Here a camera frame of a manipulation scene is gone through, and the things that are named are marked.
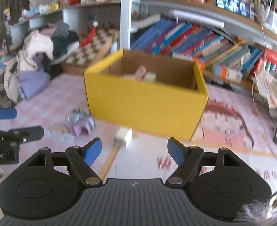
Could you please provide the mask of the wooden chess board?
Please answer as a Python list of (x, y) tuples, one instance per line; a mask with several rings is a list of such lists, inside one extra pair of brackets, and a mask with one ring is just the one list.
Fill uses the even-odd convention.
[(98, 28), (91, 43), (84, 47), (79, 47), (65, 59), (61, 64), (63, 71), (73, 75), (82, 75), (87, 67), (109, 53), (118, 36), (119, 31), (117, 29)]

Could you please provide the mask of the pink cartoon table mat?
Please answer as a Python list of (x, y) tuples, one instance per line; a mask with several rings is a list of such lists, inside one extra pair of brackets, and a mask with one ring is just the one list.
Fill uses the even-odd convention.
[(17, 117), (1, 120), (0, 129), (43, 127), (41, 140), (21, 146), (20, 162), (42, 147), (63, 152), (100, 138), (101, 143), (91, 148), (85, 159), (102, 179), (167, 180), (185, 160), (188, 148), (200, 147), (213, 153), (228, 149), (269, 183), (272, 191), (277, 191), (277, 146), (273, 142), (276, 124), (267, 109), (251, 97), (215, 86), (209, 90), (208, 110), (190, 142), (130, 130), (130, 140), (122, 144), (116, 140), (119, 126), (100, 120), (91, 133), (84, 131), (76, 136), (68, 117), (74, 110), (87, 111), (87, 100), (83, 78), (71, 75), (59, 76), (33, 99), (18, 104)]

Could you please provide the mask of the purple small toy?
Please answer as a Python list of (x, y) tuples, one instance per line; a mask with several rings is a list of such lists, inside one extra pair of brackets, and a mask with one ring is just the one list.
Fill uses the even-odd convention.
[(90, 135), (96, 128), (95, 119), (89, 111), (74, 109), (67, 119), (69, 128), (77, 137), (81, 136), (83, 131)]

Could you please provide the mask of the stack of papers and books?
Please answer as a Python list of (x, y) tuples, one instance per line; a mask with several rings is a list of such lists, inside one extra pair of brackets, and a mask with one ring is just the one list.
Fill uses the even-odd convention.
[(268, 104), (269, 109), (277, 109), (277, 80), (262, 71), (255, 76), (258, 93)]

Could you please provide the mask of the red tassel ornament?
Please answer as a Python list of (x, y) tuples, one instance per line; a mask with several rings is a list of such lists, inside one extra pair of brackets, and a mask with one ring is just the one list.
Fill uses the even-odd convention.
[(93, 41), (93, 39), (97, 33), (98, 26), (99, 26), (98, 22), (93, 21), (93, 28), (90, 30), (88, 35), (81, 41), (81, 43), (80, 43), (81, 47), (84, 47)]

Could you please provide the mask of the orange white box right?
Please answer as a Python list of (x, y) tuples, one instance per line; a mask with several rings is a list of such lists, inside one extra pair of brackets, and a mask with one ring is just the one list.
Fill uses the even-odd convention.
[(214, 64), (211, 71), (214, 76), (234, 82), (241, 82), (243, 78), (243, 75), (240, 71), (230, 69), (221, 65)]

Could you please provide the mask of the pink utility knife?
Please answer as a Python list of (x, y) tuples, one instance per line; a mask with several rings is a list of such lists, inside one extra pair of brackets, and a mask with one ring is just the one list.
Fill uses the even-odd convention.
[(147, 73), (147, 69), (145, 68), (145, 66), (141, 65), (135, 72), (134, 74), (134, 79), (136, 81), (141, 81), (144, 79), (145, 75)]

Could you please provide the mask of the white large power adapter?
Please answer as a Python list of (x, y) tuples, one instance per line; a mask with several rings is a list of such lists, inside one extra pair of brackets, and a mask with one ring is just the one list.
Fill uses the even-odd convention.
[(147, 72), (144, 76), (143, 81), (145, 81), (145, 82), (155, 82), (156, 81), (156, 73)]

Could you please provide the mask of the pile of clothes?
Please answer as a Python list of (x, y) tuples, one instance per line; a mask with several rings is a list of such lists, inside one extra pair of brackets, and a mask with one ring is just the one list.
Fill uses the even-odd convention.
[(61, 64), (80, 46), (75, 31), (63, 21), (28, 32), (4, 72), (4, 89), (14, 103), (28, 100), (61, 74)]

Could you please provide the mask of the pink plush paw toy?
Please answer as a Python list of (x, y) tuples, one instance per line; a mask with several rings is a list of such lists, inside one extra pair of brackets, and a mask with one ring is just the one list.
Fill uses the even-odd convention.
[(129, 79), (129, 80), (135, 80), (135, 75), (122, 75), (123, 78)]

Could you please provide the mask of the phone on shelf playing video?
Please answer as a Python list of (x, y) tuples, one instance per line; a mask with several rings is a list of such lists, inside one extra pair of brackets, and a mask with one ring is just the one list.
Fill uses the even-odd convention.
[(241, 0), (216, 0), (216, 6), (232, 13), (240, 14), (246, 18), (250, 18), (250, 5)]

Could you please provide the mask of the yellow cardboard box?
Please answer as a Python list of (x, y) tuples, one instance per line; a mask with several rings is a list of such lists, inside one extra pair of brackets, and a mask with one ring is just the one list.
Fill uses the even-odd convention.
[[(145, 66), (155, 82), (129, 80)], [(84, 71), (88, 107), (94, 118), (159, 136), (190, 140), (209, 100), (194, 62), (119, 50)]]

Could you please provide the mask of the row of leaning books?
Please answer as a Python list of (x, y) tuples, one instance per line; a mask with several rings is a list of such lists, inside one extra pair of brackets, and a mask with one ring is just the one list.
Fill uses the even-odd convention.
[(136, 32), (132, 36), (131, 50), (189, 60), (213, 76), (211, 70), (216, 64), (240, 71), (242, 80), (248, 80), (261, 71), (267, 56), (266, 50), (245, 40), (233, 39), (211, 26), (161, 16), (133, 24)]

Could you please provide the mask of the white shelf upright post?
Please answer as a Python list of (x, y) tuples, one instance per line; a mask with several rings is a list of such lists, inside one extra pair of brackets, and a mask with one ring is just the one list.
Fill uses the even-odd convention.
[(130, 49), (132, 0), (121, 0), (120, 48)]

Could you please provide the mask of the small white charger plug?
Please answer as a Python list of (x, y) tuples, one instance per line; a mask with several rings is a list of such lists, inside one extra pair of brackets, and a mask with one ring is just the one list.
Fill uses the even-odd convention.
[(129, 143), (132, 140), (132, 129), (121, 127), (117, 131), (114, 142), (115, 145), (122, 145), (124, 147), (128, 147)]

